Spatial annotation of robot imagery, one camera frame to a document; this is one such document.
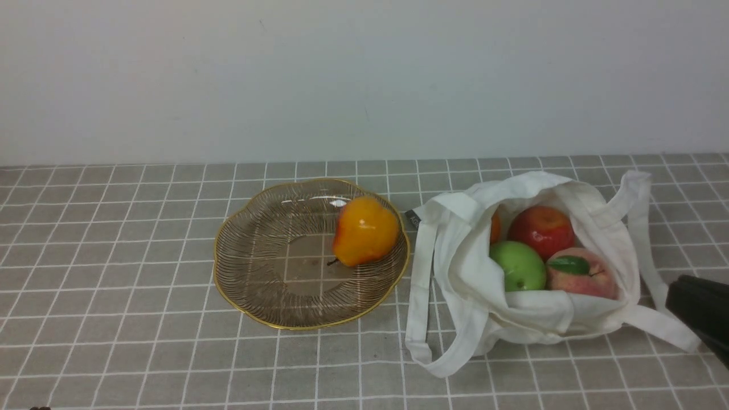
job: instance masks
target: white wall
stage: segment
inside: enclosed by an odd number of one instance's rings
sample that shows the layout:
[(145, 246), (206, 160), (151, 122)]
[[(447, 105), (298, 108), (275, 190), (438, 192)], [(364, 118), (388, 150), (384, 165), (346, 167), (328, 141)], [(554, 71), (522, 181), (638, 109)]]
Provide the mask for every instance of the white wall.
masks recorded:
[(0, 164), (710, 150), (727, 0), (0, 0)]

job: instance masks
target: gray tiled surface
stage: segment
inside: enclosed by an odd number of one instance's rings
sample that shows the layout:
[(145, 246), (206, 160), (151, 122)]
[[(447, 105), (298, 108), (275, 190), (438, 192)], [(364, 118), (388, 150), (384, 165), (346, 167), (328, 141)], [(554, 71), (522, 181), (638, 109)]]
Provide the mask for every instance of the gray tiled surface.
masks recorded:
[[(331, 176), (401, 210), (532, 169), (606, 196), (654, 175), (653, 255), (667, 281), (729, 282), (729, 157), (577, 156), (0, 169), (0, 405), (28, 409), (724, 409), (729, 371), (624, 328), (553, 346), (497, 344), (446, 379), (411, 363), (410, 280), (358, 322), (293, 333), (211, 283), (223, 218), (279, 182)], [(454, 337), (433, 290), (429, 343)], [(650, 304), (648, 297), (643, 303)]]

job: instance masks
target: gold wire basket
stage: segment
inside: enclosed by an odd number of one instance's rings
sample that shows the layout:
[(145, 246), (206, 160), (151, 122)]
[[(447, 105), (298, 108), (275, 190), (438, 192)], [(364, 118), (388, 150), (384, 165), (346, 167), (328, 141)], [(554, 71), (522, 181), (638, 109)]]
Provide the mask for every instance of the gold wire basket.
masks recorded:
[[(374, 263), (328, 266), (340, 209), (365, 195), (398, 215), (395, 247)], [(223, 223), (215, 239), (214, 280), (230, 304), (258, 322), (310, 330), (377, 307), (409, 259), (410, 243), (392, 204), (347, 181), (313, 179), (268, 188)]]

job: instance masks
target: bag label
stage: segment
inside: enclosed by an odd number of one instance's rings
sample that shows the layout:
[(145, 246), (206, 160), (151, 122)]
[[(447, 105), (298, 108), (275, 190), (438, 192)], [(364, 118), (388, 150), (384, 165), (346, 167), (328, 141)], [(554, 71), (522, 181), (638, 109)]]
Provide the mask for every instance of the bag label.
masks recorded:
[(418, 229), (421, 218), (418, 216), (418, 214), (415, 213), (414, 209), (411, 209), (410, 211), (406, 211), (405, 218), (408, 219), (408, 222), (413, 226), (413, 228)]

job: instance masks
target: black object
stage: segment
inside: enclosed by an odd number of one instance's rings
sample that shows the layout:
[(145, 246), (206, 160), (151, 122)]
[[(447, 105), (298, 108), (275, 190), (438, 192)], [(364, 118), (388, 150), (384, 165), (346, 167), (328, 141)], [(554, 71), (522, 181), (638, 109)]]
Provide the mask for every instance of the black object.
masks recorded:
[(418, 226), (420, 225), (420, 217), (418, 214), (415, 213), (413, 209), (409, 211), (405, 211), (405, 218), (408, 219), (408, 222), (413, 226), (413, 228), (418, 229)]
[(681, 275), (668, 286), (666, 308), (729, 368), (729, 285)]

